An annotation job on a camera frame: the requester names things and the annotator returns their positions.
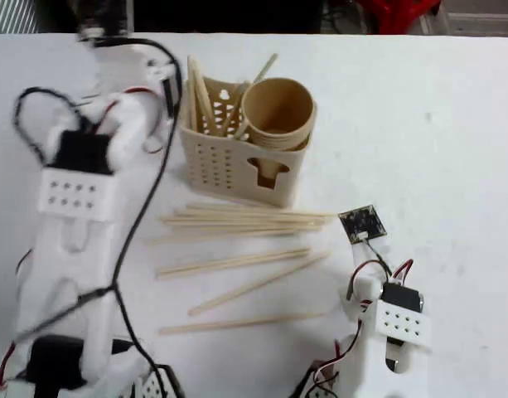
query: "small circuit board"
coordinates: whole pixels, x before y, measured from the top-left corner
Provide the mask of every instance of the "small circuit board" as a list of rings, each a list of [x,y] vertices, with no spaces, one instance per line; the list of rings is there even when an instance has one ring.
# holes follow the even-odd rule
[[[352,245],[361,243],[359,234],[363,232],[367,232],[368,240],[386,235],[386,230],[373,205],[340,213],[338,218],[340,218]]]

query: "red wire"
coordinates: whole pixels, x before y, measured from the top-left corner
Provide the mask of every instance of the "red wire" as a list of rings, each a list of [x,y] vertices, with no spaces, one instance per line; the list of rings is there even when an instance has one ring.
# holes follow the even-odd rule
[[[366,267],[368,264],[372,264],[372,263],[376,263],[378,265],[380,265],[380,262],[378,260],[367,260],[365,261],[364,263],[362,263],[361,265],[359,265],[358,267],[355,268],[355,271],[353,271],[353,274],[351,274],[351,277],[350,277],[350,286],[349,286],[349,289],[347,290],[347,296],[346,298],[348,300],[351,299],[351,295],[353,294],[353,290],[354,290],[354,287],[353,287],[353,284],[355,283],[355,277],[356,275],[364,268]]]
[[[128,89],[126,89],[125,91],[123,91],[125,94],[133,94],[133,93],[150,93],[150,94],[153,94],[153,95],[156,95],[158,98],[159,98],[159,95],[156,93],[156,91],[154,90],[151,90],[149,89],[148,87],[144,87],[144,86],[136,86],[136,87],[130,87]],[[117,105],[119,103],[118,100],[115,100],[113,101],[111,104],[109,104],[106,109],[104,110],[103,112],[103,115],[101,116],[101,119],[100,121],[97,123],[97,130],[99,130],[99,127],[101,126],[101,124],[104,122],[104,120],[106,119],[106,115],[108,114],[108,112],[110,110],[112,110],[112,108]]]
[[[358,326],[357,326],[357,329],[356,329],[356,333],[355,333],[355,336],[353,337],[353,340],[351,341],[351,344],[350,346],[339,356],[336,356],[334,357],[333,359],[330,359],[329,361],[327,362],[324,362],[322,365],[320,365],[317,369],[317,371],[314,372],[314,376],[312,378],[312,381],[314,381],[315,385],[317,383],[317,378],[318,378],[318,375],[320,374],[320,372],[325,369],[326,367],[328,366],[331,366],[331,365],[334,365],[335,363],[341,361],[342,359],[344,359],[344,357],[349,353],[349,351],[351,351],[351,349],[353,348],[353,346],[355,346],[355,343],[356,343],[356,339],[359,337],[359,334],[360,334],[360,330],[362,329],[362,321],[359,319],[359,322],[358,322]]]
[[[12,342],[7,352],[5,353],[5,356],[2,359],[2,364],[0,365],[0,391],[5,391],[7,389],[7,383],[3,379],[5,377],[5,367],[7,366],[8,358],[11,357],[15,348],[16,344]]]
[[[409,271],[410,269],[412,268],[412,264],[414,263],[414,260],[412,259],[408,259],[406,260],[393,274],[392,274],[392,278],[397,278],[401,272],[406,269],[404,271],[404,274],[403,274],[403,284],[404,284],[404,281],[406,280],[406,275],[409,274]]]

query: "black cable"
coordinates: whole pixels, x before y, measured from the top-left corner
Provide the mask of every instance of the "black cable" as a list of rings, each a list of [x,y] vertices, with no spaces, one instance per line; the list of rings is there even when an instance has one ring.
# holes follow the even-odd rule
[[[163,53],[165,53],[170,58],[172,64],[175,66],[175,78],[177,81],[177,88],[178,88],[178,91],[177,91],[178,92],[178,104],[181,103],[182,77],[181,77],[180,64],[178,63],[178,60],[174,57],[174,55],[167,48],[165,48],[161,44],[159,44],[155,41],[152,41],[152,40],[139,39],[139,38],[128,38],[128,37],[112,37],[112,38],[99,39],[99,40],[95,41],[93,44],[97,48],[114,47],[114,46],[129,46],[129,45],[152,46],[152,47],[155,47],[158,50],[162,51]],[[21,101],[20,100],[18,101],[18,105],[21,108]],[[99,299],[100,297],[103,297],[105,294],[109,293],[110,291],[114,291],[115,297],[116,297],[119,307],[121,309],[121,314],[123,315],[123,320],[124,320],[125,325],[127,327],[128,334],[130,335],[132,343],[136,347],[136,349],[139,351],[139,353],[147,360],[152,371],[154,371],[157,381],[158,381],[158,385],[160,386],[160,392],[162,393],[163,397],[167,396],[167,392],[165,391],[165,386],[163,384],[162,378],[160,377],[160,373],[159,373],[156,363],[152,360],[150,355],[141,346],[141,344],[139,343],[139,341],[136,337],[136,334],[134,333],[132,324],[130,323],[130,320],[128,318],[127,309],[124,305],[123,297],[122,297],[121,292],[119,290],[118,277],[119,277],[119,272],[121,270],[121,265],[123,264],[124,258],[128,252],[130,243],[132,242],[132,239],[136,233],[136,230],[138,229],[138,227],[141,223],[141,220],[143,219],[143,216],[145,215],[145,213],[148,209],[148,206],[150,205],[150,202],[151,202],[152,198],[154,197],[154,194],[156,193],[157,187],[158,187],[160,181],[162,180],[163,173],[165,172],[165,168],[167,166],[167,161],[169,159],[169,155],[171,152],[172,139],[174,138],[175,130],[176,130],[177,123],[178,123],[179,111],[180,111],[180,107],[177,106],[175,108],[175,112],[173,115],[172,126],[171,126],[171,130],[169,131],[167,146],[165,147],[165,153],[163,154],[162,163],[161,163],[160,168],[158,170],[156,179],[154,180],[154,183],[153,183],[149,193],[147,194],[147,198],[145,199],[145,202],[143,203],[143,206],[142,206],[141,210],[139,211],[138,216],[136,217],[136,220],[132,224],[132,226],[128,232],[128,235],[125,239],[125,242],[123,243],[123,247],[122,247],[121,251],[119,252],[118,259],[115,263],[114,272],[113,272],[113,276],[112,276],[112,282],[111,282],[110,286],[107,288],[95,289],[85,295],[80,296],[77,300],[77,303],[60,311],[55,316],[47,319],[40,325],[30,329],[29,331],[20,333],[20,335],[15,340],[17,343],[20,341],[23,341],[23,340],[31,337],[33,334],[40,332],[44,328],[47,328],[47,327],[51,326],[52,324],[60,321],[62,318],[73,313],[75,310],[83,307],[90,301]],[[19,116],[19,110],[18,110],[18,112],[15,113],[15,119],[17,119],[16,114],[17,114],[17,116]],[[36,155],[37,155],[37,157],[39,157],[39,160],[41,160],[41,163],[45,164],[45,156],[44,156],[43,152],[41,151],[40,147],[38,145],[36,145],[34,142],[32,142],[32,140],[29,139],[29,137],[25,134],[25,132],[23,130],[21,130],[21,128],[18,131],[18,133],[20,133],[20,135],[24,134],[22,137],[26,140],[26,142],[28,142],[30,144],[30,146],[31,146],[31,144],[33,144],[33,146],[31,146],[31,147],[35,149]]]
[[[392,270],[390,269],[388,264],[386,264],[386,261],[382,258],[382,256],[379,254],[379,252],[373,248],[373,246],[370,244],[370,242],[367,239],[363,239],[363,241],[370,248],[370,250],[373,251],[374,255],[377,257],[377,260],[380,263],[380,266],[383,267],[383,269],[388,274],[388,276],[392,276]]]
[[[29,87],[25,89],[17,98],[16,105],[14,107],[14,115],[12,117],[12,124],[14,125],[14,129],[18,133],[18,136],[22,139],[23,142],[29,147],[29,149],[33,152],[33,154],[38,159],[41,165],[46,164],[46,154],[42,150],[39,143],[35,143],[31,136],[23,129],[20,123],[20,115],[22,113],[23,101],[25,98],[31,94],[40,93],[45,95],[50,95],[59,100],[62,100],[68,105],[68,108],[77,116],[79,120],[79,125],[81,129],[85,129],[85,123],[87,118],[85,118],[79,110],[79,105],[73,102],[67,95],[62,94],[59,91],[53,89],[47,89],[45,87]]]
[[[49,326],[54,325],[61,319],[67,317],[68,315],[70,315],[71,313],[76,311],[77,309],[84,307],[90,301],[99,299],[112,290],[114,290],[114,286],[109,286],[108,288],[94,289],[88,293],[80,295],[77,298],[77,302],[75,304],[72,304],[69,307],[62,309],[61,311],[59,311],[58,313],[53,315],[51,318],[48,318],[45,321],[37,324],[35,327],[30,328],[30,329],[26,330],[25,332],[21,332],[20,334],[18,334],[16,336],[16,338],[14,339],[14,342],[16,344],[18,344],[20,342],[27,340],[29,337],[32,337],[33,335],[41,332],[45,328],[48,328]]]
[[[16,271],[14,272],[17,274],[20,271],[20,268],[22,267],[23,262],[26,260],[27,257],[32,253],[32,248],[30,248],[26,254],[24,254],[21,259],[18,261],[18,264],[16,264]]]
[[[128,45],[132,45],[132,44],[152,46],[152,47],[157,48],[158,50],[161,50],[165,54],[167,54],[167,56],[171,59],[173,65],[175,66],[175,69],[176,69],[175,77],[177,79],[177,87],[178,87],[178,103],[180,104],[181,103],[181,93],[182,93],[181,68],[180,68],[180,64],[178,63],[178,60],[174,57],[174,55],[167,48],[165,48],[161,44],[156,43],[155,41],[152,41],[152,40],[132,38],[132,37],[112,37],[112,38],[108,38],[108,39],[101,39],[101,40],[96,41],[94,43],[94,46],[97,48],[101,48],[101,47],[128,46]],[[167,146],[165,147],[165,153],[163,155],[162,164],[160,165],[156,180],[154,181],[154,184],[152,185],[151,190],[148,193],[147,199],[145,199],[145,202],[143,203],[141,211],[139,212],[138,216],[136,217],[136,221],[133,223],[132,228],[130,228],[130,231],[128,232],[127,239],[125,240],[121,251],[119,252],[119,257],[118,257],[118,260],[116,261],[115,268],[114,268],[114,275],[112,277],[112,282],[115,282],[119,276],[119,271],[121,270],[121,264],[123,263],[124,257],[127,254],[128,247],[130,246],[130,243],[132,242],[134,234],[136,233],[136,230],[139,227],[139,224],[141,223],[141,220],[143,219],[145,212],[147,211],[148,205],[150,204],[152,197],[154,196],[154,193],[157,190],[157,186],[162,179],[162,175],[165,172],[165,167],[167,166],[167,160],[169,159],[169,153],[171,152],[172,139],[174,137],[174,133],[175,133],[177,123],[178,123],[179,110],[180,110],[180,107],[176,107],[175,114],[173,115],[171,130],[169,131]]]
[[[158,50],[164,52],[172,61],[172,64],[175,66],[175,77],[177,80],[177,88],[178,88],[178,104],[181,104],[181,94],[182,94],[182,77],[181,77],[181,68],[180,64],[178,63],[178,60],[174,57],[174,55],[164,46],[162,46],[159,43],[156,43],[155,41],[148,40],[148,39],[138,39],[138,38],[128,38],[128,37],[115,37],[115,38],[109,38],[109,39],[103,39],[96,41],[94,43],[95,47],[114,47],[114,46],[127,46],[127,45],[144,45],[144,46],[152,46],[157,48]],[[132,242],[132,239],[136,233],[136,230],[139,227],[139,224],[141,223],[141,220],[143,219],[143,216],[145,215],[145,212],[147,211],[147,208],[152,200],[152,197],[154,197],[154,193],[157,190],[157,186],[159,185],[160,181],[162,180],[163,173],[165,172],[165,168],[167,166],[167,161],[169,159],[169,154],[171,152],[171,146],[172,146],[172,139],[174,138],[174,133],[176,131],[177,123],[178,123],[178,114],[180,111],[180,107],[177,106],[175,108],[175,113],[173,115],[172,119],[172,126],[171,130],[169,131],[169,137],[167,139],[167,146],[165,147],[165,153],[163,154],[163,160],[162,164],[160,165],[160,168],[158,170],[158,174],[156,176],[156,180],[154,181],[154,184],[151,187],[151,190],[149,191],[147,195],[147,199],[145,199],[145,202],[143,203],[143,206],[136,217],[136,221],[133,223],[132,228],[130,228],[130,231],[128,232],[127,239],[125,240],[123,247],[121,251],[119,252],[119,257],[116,262],[115,268],[114,268],[114,275],[112,277],[112,284],[117,283],[117,279],[119,276],[119,272],[121,270],[121,265],[123,264],[123,260],[125,255],[127,254],[128,247],[130,246],[130,242]],[[119,291],[119,288],[115,287],[114,289],[115,297],[118,300],[119,307],[121,308],[121,314],[123,315],[123,320],[125,322],[125,325],[128,330],[128,334],[130,335],[132,339],[132,343],[136,347],[136,349],[139,351],[139,353],[147,360],[149,366],[154,371],[158,385],[160,386],[160,392],[162,393],[162,396],[167,396],[167,393],[165,391],[165,386],[163,385],[162,378],[160,377],[159,370],[157,369],[156,363],[152,360],[150,355],[144,350],[144,348],[139,344],[139,341],[136,338],[136,335],[134,333],[132,324],[130,323],[130,320],[128,319],[128,313],[127,309],[124,306],[124,302],[121,296],[121,292]]]
[[[315,388],[319,388],[320,390],[334,396],[335,398],[338,398],[338,395],[335,394],[335,392],[333,392],[332,390],[328,390],[327,388],[323,387],[322,384],[326,384],[328,383],[329,381],[333,381],[335,380],[336,378],[338,377],[338,372],[335,373],[334,376],[324,380],[324,381],[321,381],[321,382],[318,382],[318,381],[315,381],[314,384],[311,386],[311,388],[309,388],[309,390],[307,391],[307,393],[305,394],[305,398],[309,398],[309,394],[311,394],[312,390],[314,390]]]

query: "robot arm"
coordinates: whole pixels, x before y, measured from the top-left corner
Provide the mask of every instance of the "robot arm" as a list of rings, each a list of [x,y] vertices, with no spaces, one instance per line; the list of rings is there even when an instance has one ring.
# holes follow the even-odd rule
[[[114,23],[119,21],[115,13],[130,3],[106,1],[104,9],[85,19],[80,37],[98,54],[102,96],[85,109],[72,108],[77,123],[61,117],[44,152],[23,133],[17,107],[18,132],[44,166],[37,204],[41,220],[31,264],[20,272],[16,339],[16,355],[24,366],[18,379],[33,383],[38,396],[58,396],[59,390],[64,396],[119,396],[137,376],[148,373],[149,365],[161,395],[180,396],[178,389],[168,389],[162,371],[133,334],[117,285],[119,267],[161,179],[171,142],[170,135],[142,209],[131,214],[134,192],[126,190],[127,182],[149,134],[161,126],[166,101],[152,89],[126,90],[135,85],[155,89],[161,83],[149,77],[145,56],[130,45],[154,46],[175,66],[178,99],[168,101],[176,102],[170,134],[181,96],[181,71],[171,53],[156,42],[124,37],[128,30],[121,27],[129,24]],[[116,301],[132,340],[128,345],[113,338]]]

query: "dark background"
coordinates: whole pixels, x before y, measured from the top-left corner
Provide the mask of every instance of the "dark background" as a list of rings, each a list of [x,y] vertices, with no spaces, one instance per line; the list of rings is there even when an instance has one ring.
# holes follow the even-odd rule
[[[42,25],[51,32],[75,32],[68,2],[36,0]],[[135,0],[136,32],[318,33],[322,0]]]

